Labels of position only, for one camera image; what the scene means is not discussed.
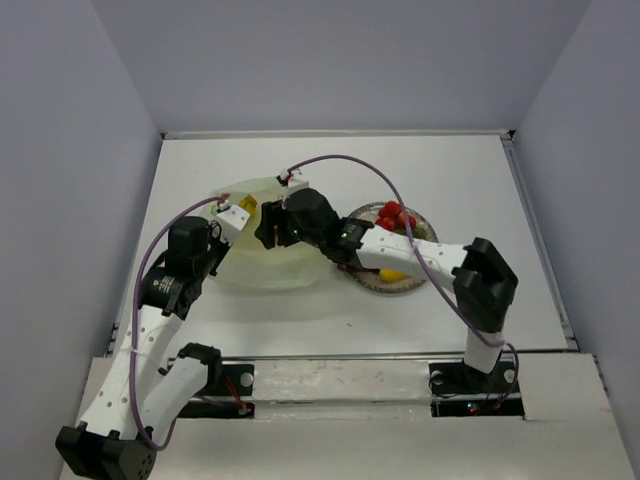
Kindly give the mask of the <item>dark red fake grapes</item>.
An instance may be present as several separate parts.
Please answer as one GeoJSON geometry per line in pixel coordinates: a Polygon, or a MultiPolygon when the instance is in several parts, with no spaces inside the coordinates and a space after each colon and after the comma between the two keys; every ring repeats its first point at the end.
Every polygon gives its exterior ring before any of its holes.
{"type": "Polygon", "coordinates": [[[379,274],[379,269],[376,269],[376,268],[370,269],[370,268],[364,268],[362,266],[354,266],[354,265],[346,265],[346,264],[338,264],[337,269],[348,274],[361,274],[361,273],[371,273],[375,275],[379,274]]]}

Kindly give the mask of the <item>translucent yellowish plastic bag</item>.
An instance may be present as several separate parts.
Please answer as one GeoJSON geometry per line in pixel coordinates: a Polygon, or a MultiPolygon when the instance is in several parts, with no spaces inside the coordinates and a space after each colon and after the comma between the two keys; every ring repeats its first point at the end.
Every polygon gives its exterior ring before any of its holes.
{"type": "Polygon", "coordinates": [[[298,243],[287,248],[266,250],[255,237],[262,204],[284,197],[284,188],[276,179],[245,180],[210,194],[226,195],[237,205],[249,200],[254,206],[246,227],[217,269],[216,283],[237,290],[282,291],[307,287],[328,276],[329,261],[315,248],[298,243]]]}

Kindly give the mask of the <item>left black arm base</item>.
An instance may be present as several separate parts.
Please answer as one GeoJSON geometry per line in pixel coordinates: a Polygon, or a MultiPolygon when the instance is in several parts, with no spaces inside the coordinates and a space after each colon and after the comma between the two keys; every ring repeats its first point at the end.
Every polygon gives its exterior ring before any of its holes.
{"type": "Polygon", "coordinates": [[[249,363],[222,365],[220,379],[208,383],[179,413],[180,419],[239,420],[255,415],[255,367],[249,363]]]}

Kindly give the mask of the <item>yellow fake lemon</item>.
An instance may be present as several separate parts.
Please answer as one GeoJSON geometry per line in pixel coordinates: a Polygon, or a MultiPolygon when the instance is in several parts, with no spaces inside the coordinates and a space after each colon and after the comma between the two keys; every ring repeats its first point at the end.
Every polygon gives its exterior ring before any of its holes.
{"type": "Polygon", "coordinates": [[[380,269],[379,277],[383,282],[395,283],[405,279],[407,275],[390,269],[380,269]]]}

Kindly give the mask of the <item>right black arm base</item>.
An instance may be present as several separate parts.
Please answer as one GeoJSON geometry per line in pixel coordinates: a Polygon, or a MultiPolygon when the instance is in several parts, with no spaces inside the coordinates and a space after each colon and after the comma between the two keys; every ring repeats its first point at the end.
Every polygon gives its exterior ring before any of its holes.
{"type": "Polygon", "coordinates": [[[462,361],[429,365],[428,387],[435,418],[509,416],[524,417],[524,405],[514,362],[499,360],[490,374],[471,369],[462,361]]]}

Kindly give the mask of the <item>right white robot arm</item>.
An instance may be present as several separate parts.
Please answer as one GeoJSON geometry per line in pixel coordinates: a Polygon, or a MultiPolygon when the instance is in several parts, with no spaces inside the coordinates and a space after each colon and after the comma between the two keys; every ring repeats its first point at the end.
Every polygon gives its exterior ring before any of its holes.
{"type": "Polygon", "coordinates": [[[337,265],[389,269],[429,280],[468,328],[462,384],[482,392],[497,378],[503,329],[518,278],[490,241],[468,245],[415,239],[370,221],[340,217],[318,191],[305,188],[260,207],[256,238],[267,249],[306,243],[337,265]]]}

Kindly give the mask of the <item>red orange fake fruit bunch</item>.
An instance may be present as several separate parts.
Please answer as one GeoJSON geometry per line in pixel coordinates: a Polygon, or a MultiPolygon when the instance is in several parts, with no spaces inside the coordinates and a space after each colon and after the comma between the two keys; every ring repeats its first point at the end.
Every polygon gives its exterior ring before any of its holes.
{"type": "Polygon", "coordinates": [[[411,214],[404,214],[399,203],[389,201],[377,213],[375,224],[389,231],[405,230],[406,225],[411,229],[417,226],[416,218],[411,214]]]}

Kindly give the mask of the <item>yellow fake banana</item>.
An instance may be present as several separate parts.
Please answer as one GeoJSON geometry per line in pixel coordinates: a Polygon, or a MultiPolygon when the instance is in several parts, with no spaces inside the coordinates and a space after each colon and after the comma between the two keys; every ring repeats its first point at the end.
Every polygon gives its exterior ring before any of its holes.
{"type": "Polygon", "coordinates": [[[258,202],[252,195],[247,195],[239,201],[238,205],[250,216],[253,216],[257,211],[258,202]]]}

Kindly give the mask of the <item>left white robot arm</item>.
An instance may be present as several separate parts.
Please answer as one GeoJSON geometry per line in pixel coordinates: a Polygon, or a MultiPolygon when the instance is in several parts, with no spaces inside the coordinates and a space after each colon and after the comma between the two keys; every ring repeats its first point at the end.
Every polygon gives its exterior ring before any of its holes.
{"type": "Polygon", "coordinates": [[[247,217],[208,221],[183,216],[164,227],[166,250],[143,257],[136,276],[128,338],[114,354],[94,400],[75,426],[61,428],[56,449],[70,470],[88,479],[146,479],[172,437],[178,414],[196,394],[221,383],[221,353],[187,344],[166,373],[166,350],[204,281],[242,231],[247,217]]]}

